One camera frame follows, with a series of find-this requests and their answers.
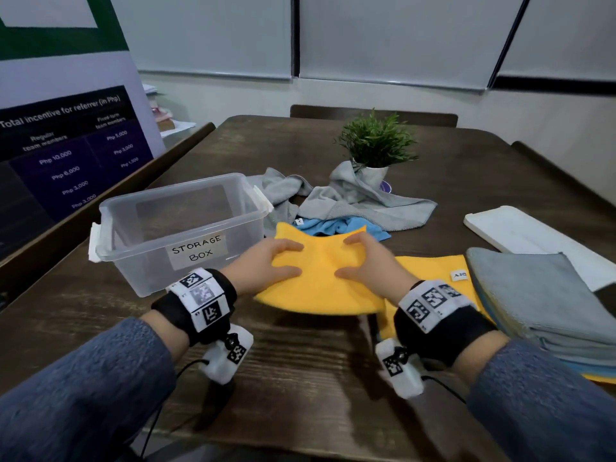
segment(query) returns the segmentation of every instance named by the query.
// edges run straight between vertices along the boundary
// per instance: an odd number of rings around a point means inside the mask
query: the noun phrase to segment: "right hand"
[[[336,277],[361,282],[372,293],[388,299],[396,306],[410,288],[419,282],[419,279],[404,269],[391,251],[372,235],[358,232],[347,237],[344,242],[361,243],[366,250],[366,260],[359,267],[338,269],[335,272]]]

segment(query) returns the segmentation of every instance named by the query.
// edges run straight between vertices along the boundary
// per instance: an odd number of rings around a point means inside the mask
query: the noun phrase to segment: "blue sleeve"
[[[467,405],[514,462],[616,460],[616,400],[528,342],[488,362]]]
[[[0,397],[0,459],[115,459],[174,388],[169,350],[126,319]]]

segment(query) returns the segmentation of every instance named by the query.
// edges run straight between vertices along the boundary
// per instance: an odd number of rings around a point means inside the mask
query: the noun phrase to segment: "green poster border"
[[[111,0],[88,0],[98,29],[8,28],[0,19],[0,61],[128,50]]]

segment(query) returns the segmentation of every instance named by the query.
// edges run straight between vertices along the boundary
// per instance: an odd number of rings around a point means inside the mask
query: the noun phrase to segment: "green artificial plant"
[[[338,143],[349,150],[355,162],[372,168],[415,160],[417,155],[406,148],[416,142],[403,124],[398,123],[396,113],[378,120],[374,109],[370,115],[358,116],[345,124],[338,138]]]

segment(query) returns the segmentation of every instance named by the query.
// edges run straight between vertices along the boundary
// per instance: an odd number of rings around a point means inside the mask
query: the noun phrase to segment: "dark wooden tabletop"
[[[162,186],[271,166],[327,185],[345,150],[343,123],[259,116],[230,118],[160,177]],[[396,194],[439,203],[427,224],[393,233],[396,255],[445,256],[489,247],[463,225],[469,212],[516,206],[616,261],[616,217],[496,136],[473,129],[416,127],[420,159],[390,168]],[[0,313],[0,392],[5,392],[122,318],[145,312],[112,263],[90,263],[82,243]],[[237,387],[205,429],[207,379],[184,373],[157,428],[179,437],[364,460],[504,460],[466,408],[435,383],[404,403],[378,377],[355,317],[317,317],[240,300],[234,322],[254,334]],[[189,351],[185,361],[199,358]]]

